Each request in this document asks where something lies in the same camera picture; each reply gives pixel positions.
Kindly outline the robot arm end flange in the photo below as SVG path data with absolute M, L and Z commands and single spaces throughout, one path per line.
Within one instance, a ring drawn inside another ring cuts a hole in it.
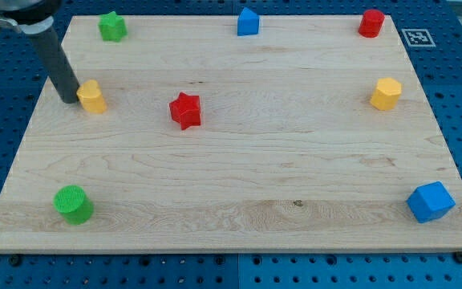
M 21 32 L 22 25 L 34 25 L 52 17 L 62 0 L 0 0 L 0 27 Z

